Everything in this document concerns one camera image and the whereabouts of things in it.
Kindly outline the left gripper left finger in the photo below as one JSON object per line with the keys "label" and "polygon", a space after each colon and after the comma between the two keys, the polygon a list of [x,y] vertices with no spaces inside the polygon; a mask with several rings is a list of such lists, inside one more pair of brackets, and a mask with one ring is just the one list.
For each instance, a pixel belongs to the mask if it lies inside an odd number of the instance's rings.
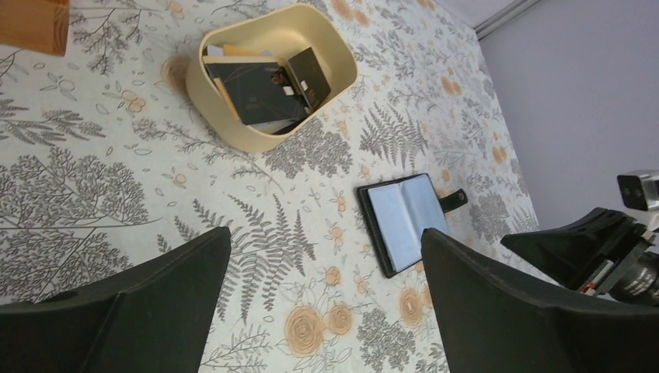
{"label": "left gripper left finger", "polygon": [[217,227],[41,302],[1,308],[3,372],[195,372],[232,251]]}

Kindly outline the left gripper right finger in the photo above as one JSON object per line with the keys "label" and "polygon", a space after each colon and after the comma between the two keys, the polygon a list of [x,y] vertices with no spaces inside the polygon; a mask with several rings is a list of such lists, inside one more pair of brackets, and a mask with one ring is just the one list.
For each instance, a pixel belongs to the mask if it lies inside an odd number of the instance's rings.
{"label": "left gripper right finger", "polygon": [[542,281],[424,230],[422,259],[452,372],[656,372],[658,310]]}

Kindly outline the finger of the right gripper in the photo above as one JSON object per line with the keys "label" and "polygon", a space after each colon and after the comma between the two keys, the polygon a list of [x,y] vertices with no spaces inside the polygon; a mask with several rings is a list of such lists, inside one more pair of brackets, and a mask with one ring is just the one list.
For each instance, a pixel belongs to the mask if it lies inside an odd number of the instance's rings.
{"label": "finger of the right gripper", "polygon": [[574,223],[507,234],[500,243],[551,277],[579,291],[598,269],[620,263],[639,242],[639,223],[621,211],[596,207]]}

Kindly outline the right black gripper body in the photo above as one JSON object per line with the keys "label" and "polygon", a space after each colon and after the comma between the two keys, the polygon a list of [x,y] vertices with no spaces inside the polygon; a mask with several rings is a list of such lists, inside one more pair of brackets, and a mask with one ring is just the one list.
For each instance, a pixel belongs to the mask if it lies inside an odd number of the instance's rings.
{"label": "right black gripper body", "polygon": [[603,262],[580,287],[588,296],[608,295],[632,305],[658,307],[658,254],[650,251],[655,232],[634,221],[605,253]]}

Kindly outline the black card holder wallet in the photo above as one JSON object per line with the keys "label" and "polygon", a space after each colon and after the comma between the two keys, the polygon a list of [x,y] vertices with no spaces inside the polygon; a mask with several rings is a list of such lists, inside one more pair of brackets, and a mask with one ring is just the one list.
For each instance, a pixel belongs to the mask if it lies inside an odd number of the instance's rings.
{"label": "black card holder wallet", "polygon": [[463,189],[439,197],[426,173],[359,186],[355,193],[378,264],[388,279],[422,260],[425,229],[448,234],[446,214],[469,202]]}

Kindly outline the black credit card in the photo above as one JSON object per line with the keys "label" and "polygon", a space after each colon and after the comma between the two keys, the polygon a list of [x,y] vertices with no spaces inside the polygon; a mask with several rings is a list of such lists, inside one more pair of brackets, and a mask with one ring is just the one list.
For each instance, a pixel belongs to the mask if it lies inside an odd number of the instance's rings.
{"label": "black credit card", "polygon": [[276,62],[211,62],[204,67],[229,109],[246,126],[297,123],[309,115],[288,72]]}
{"label": "black credit card", "polygon": [[320,66],[314,50],[307,47],[288,59],[293,79],[311,111],[321,107],[331,92],[330,84]]}

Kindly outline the gold striped credit card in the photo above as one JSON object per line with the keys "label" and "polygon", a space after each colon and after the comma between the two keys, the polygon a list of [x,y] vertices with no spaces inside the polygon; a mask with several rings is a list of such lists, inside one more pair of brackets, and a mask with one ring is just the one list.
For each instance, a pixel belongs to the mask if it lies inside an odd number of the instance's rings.
{"label": "gold striped credit card", "polygon": [[253,51],[234,44],[224,44],[222,50],[225,56],[242,56],[242,57],[272,57],[269,51]]}

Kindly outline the grey striped credit card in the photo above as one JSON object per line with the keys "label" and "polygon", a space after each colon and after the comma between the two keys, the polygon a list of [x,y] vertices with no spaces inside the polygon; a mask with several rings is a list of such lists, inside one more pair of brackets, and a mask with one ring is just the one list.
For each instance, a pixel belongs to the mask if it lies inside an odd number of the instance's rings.
{"label": "grey striped credit card", "polygon": [[205,54],[210,57],[222,57],[225,55],[225,52],[223,47],[207,45],[205,47]]}

